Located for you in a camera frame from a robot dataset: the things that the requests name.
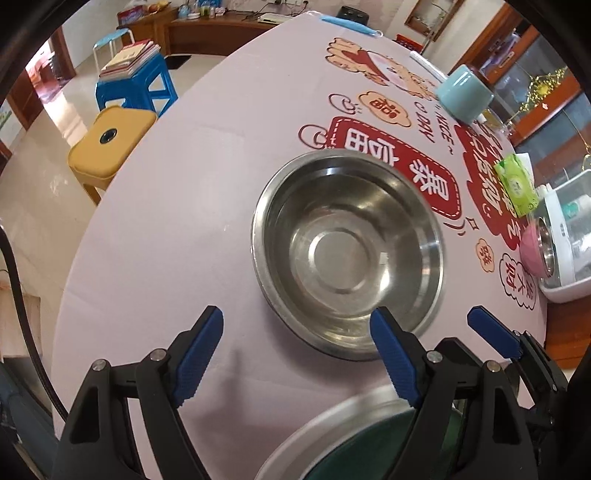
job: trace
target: blue gripper pad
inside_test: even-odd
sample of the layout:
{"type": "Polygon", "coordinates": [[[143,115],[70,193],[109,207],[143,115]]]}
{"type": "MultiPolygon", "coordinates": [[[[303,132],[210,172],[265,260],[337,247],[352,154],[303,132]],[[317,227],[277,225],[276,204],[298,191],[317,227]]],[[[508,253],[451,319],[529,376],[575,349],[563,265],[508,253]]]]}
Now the blue gripper pad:
{"type": "Polygon", "coordinates": [[[171,402],[174,408],[179,408],[185,400],[195,395],[222,332],[223,314],[215,308],[177,367],[176,387],[171,402]]]}
{"type": "Polygon", "coordinates": [[[482,305],[470,309],[468,325],[503,358],[521,357],[519,339],[482,305]]]}
{"type": "Polygon", "coordinates": [[[422,396],[417,388],[417,372],[379,309],[375,309],[369,318],[369,331],[396,393],[411,406],[418,407],[422,396]]]}

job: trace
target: light blue cup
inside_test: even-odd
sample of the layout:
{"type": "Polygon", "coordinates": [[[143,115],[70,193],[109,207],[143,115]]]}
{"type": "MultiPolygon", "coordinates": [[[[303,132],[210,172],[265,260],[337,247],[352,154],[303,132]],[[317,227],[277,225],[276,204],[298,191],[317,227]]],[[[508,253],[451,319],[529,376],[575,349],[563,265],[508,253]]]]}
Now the light blue cup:
{"type": "Polygon", "coordinates": [[[494,95],[465,65],[460,65],[435,94],[454,118],[470,125],[491,103],[494,95]]]}

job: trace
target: blue plastic stool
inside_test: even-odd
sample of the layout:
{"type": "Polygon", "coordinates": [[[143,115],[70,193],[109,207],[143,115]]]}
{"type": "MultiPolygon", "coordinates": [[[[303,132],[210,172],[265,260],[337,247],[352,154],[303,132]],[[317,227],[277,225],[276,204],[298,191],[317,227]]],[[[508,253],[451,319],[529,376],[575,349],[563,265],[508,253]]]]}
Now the blue plastic stool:
{"type": "Polygon", "coordinates": [[[167,99],[168,102],[158,116],[162,115],[178,99],[173,81],[168,73],[168,67],[161,54],[158,53],[149,59],[128,79],[96,82],[96,103],[99,105],[99,110],[104,110],[107,102],[120,99],[125,99],[123,107],[152,110],[153,112],[156,112],[155,99],[167,99]],[[162,77],[164,90],[150,90],[150,84],[158,76],[162,77]]]}

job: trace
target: doorway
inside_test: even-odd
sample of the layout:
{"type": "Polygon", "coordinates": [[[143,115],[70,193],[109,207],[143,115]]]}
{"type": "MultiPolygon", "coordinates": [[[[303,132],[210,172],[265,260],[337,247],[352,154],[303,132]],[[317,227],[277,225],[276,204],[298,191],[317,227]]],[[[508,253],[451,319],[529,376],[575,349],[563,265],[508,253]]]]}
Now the doorway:
{"type": "Polygon", "coordinates": [[[75,77],[76,71],[61,27],[33,55],[26,71],[43,104],[51,102],[75,77]]]}

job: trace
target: pink tablecloth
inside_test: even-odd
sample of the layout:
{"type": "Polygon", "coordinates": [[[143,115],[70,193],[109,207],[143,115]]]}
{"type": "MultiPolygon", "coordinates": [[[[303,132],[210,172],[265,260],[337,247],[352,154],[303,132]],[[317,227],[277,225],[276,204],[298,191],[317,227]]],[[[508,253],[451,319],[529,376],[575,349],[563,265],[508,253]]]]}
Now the pink tablecloth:
{"type": "MultiPolygon", "coordinates": [[[[544,340],[545,302],[519,262],[520,227],[491,173],[511,146],[458,126],[408,53],[302,15],[231,55],[173,105],[109,187],[72,266],[51,372],[67,407],[94,359],[138,361],[208,304],[224,312],[224,335],[180,414],[214,480],[253,478],[304,423],[388,382],[379,361],[330,358],[297,339],[256,281],[249,230],[258,196],[282,165],[314,148],[381,158],[437,213],[447,264],[425,347],[457,336],[498,359],[466,324],[475,304],[544,340]]],[[[146,473],[158,478],[139,408],[131,410],[146,473]]]]}

